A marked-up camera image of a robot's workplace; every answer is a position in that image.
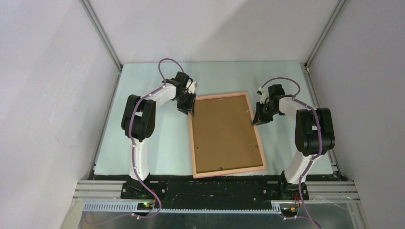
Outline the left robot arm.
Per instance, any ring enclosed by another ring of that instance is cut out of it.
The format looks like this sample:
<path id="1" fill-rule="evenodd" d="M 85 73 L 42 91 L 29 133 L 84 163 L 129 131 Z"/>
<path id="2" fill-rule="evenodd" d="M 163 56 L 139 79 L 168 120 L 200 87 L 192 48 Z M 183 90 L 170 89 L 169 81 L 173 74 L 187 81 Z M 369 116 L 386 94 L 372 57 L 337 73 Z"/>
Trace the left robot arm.
<path id="1" fill-rule="evenodd" d="M 177 103 L 177 110 L 194 116 L 197 82 L 184 72 L 177 72 L 175 78 L 164 79 L 152 92 L 144 95 L 130 95 L 124 109 L 121 128 L 131 143 L 131 168 L 129 176 L 137 180 L 132 192 L 138 198 L 147 198 L 151 186 L 144 180 L 149 176 L 148 143 L 155 130 L 156 110 L 168 101 Z"/>

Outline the aluminium corner post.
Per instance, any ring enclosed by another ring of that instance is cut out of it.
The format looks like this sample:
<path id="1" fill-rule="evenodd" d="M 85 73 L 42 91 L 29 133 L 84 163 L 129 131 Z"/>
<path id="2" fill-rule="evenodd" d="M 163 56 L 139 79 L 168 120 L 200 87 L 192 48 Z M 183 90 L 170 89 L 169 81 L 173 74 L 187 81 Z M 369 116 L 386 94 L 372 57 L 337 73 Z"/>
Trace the aluminium corner post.
<path id="1" fill-rule="evenodd" d="M 334 26 L 335 22 L 337 21 L 341 11 L 345 7 L 347 0 L 338 0 L 331 15 L 329 16 L 325 26 L 323 27 L 315 45 L 313 46 L 311 52 L 309 53 L 309 56 L 305 62 L 305 67 L 306 69 L 309 69 L 310 66 L 312 65 L 316 55 L 320 51 L 323 43 L 325 42 L 327 36 L 329 35 L 332 27 Z"/>
<path id="2" fill-rule="evenodd" d="M 98 34 L 104 48 L 106 49 L 109 57 L 111 58 L 113 64 L 117 68 L 118 71 L 122 71 L 123 64 L 120 61 L 111 40 L 109 39 L 107 32 L 105 31 L 91 1 L 89 0 L 80 0 L 79 1 L 87 14 L 91 24 L 93 25 L 96 33 Z"/>

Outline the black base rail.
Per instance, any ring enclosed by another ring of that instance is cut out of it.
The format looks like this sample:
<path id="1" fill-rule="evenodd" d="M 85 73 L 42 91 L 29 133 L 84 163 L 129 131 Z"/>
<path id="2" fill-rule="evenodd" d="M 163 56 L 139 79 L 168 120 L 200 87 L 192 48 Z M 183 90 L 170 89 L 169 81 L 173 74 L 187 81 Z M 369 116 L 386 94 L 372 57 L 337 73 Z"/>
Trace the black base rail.
<path id="1" fill-rule="evenodd" d="M 154 199 L 160 202 L 167 197 L 191 194 L 218 195 L 257 195 L 265 200 L 307 200 L 307 186 L 301 189 L 288 188 L 281 190 L 278 184 L 280 176 L 218 176 L 193 178 L 193 176 L 149 175 L 140 182 L 127 178 L 123 184 L 122 199 L 130 197 Z"/>

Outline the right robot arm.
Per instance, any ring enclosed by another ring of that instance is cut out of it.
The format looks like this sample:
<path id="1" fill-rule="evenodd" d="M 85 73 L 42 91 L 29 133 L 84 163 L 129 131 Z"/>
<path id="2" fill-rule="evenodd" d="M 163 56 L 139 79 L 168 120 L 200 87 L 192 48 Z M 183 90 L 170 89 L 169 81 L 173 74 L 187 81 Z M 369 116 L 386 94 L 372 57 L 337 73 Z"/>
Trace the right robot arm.
<path id="1" fill-rule="evenodd" d="M 275 115 L 288 115 L 295 121 L 296 153 L 284 170 L 278 182 L 278 194 L 291 199 L 297 189 L 302 188 L 306 176 L 314 163 L 335 146 L 331 111 L 304 103 L 294 95 L 287 95 L 280 84 L 274 84 L 265 91 L 257 91 L 260 100 L 256 102 L 252 125 L 262 125 L 274 120 Z"/>

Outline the left aluminium corner post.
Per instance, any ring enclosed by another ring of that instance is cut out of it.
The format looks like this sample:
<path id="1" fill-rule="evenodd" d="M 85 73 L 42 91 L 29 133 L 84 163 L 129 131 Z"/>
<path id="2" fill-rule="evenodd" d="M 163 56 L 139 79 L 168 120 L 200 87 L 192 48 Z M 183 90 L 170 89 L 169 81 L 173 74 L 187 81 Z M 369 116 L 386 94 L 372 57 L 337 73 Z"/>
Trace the left aluminium corner post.
<path id="1" fill-rule="evenodd" d="M 80 0 L 79 1 L 87 14 L 91 24 L 93 25 L 96 33 L 98 34 L 104 48 L 106 49 L 109 57 L 111 58 L 113 64 L 117 68 L 118 71 L 122 71 L 123 64 L 120 61 L 111 40 L 109 39 L 107 32 L 105 31 L 91 1 L 89 0 Z"/>

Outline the right aluminium corner post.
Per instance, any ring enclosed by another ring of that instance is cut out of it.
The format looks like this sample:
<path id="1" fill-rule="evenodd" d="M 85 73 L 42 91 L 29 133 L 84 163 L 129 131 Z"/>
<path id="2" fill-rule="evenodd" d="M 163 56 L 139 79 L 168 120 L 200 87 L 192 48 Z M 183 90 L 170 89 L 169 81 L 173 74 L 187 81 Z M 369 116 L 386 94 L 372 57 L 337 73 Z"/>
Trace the right aluminium corner post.
<path id="1" fill-rule="evenodd" d="M 310 66 L 312 65 L 316 55 L 320 51 L 323 43 L 325 42 L 327 36 L 329 35 L 332 27 L 334 26 L 335 22 L 337 21 L 341 11 L 345 7 L 347 0 L 338 0 L 331 15 L 329 16 L 325 26 L 323 27 L 315 45 L 313 46 L 311 52 L 309 53 L 309 56 L 305 62 L 305 67 L 306 69 L 309 69 Z"/>

